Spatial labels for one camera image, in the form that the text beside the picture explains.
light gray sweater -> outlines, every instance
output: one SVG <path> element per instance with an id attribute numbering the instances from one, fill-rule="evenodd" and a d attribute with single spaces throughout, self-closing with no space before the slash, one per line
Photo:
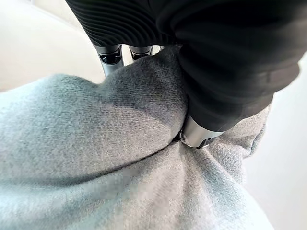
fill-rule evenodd
<path id="1" fill-rule="evenodd" d="M 187 147 L 181 78 L 169 47 L 100 85 L 59 74 L 0 94 L 0 229 L 272 229 L 242 186 L 268 109 Z"/>

black ribbed fabric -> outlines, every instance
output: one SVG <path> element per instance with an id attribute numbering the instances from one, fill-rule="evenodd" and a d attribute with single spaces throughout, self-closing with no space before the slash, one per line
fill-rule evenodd
<path id="1" fill-rule="evenodd" d="M 212 131 L 268 106 L 307 50 L 305 0 L 67 2 L 96 45 L 183 44 L 189 113 Z"/>

silver metal tube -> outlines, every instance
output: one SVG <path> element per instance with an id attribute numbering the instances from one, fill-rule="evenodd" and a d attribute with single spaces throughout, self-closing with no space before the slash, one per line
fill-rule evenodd
<path id="1" fill-rule="evenodd" d="M 207 145 L 207 140 L 218 137 L 223 133 L 207 130 L 198 125 L 191 116 L 188 116 L 180 132 L 180 140 L 190 147 L 203 148 Z"/>

white surface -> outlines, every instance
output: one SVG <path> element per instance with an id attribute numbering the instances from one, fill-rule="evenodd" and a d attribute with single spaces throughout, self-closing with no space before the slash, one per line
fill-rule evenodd
<path id="1" fill-rule="evenodd" d="M 57 6 L 53 3 L 51 8 L 50 12 Z M 0 90 L 57 72 L 94 82 L 104 77 L 84 32 L 26 1 L 0 0 L 0 28 Z M 255 156 L 245 161 L 247 189 L 278 230 L 307 229 L 307 57 L 301 66 L 301 76 L 276 94 L 265 137 Z"/>
<path id="2" fill-rule="evenodd" d="M 300 76 L 276 93 L 256 154 L 245 160 L 247 189 L 277 230 L 307 229 L 307 55 Z"/>

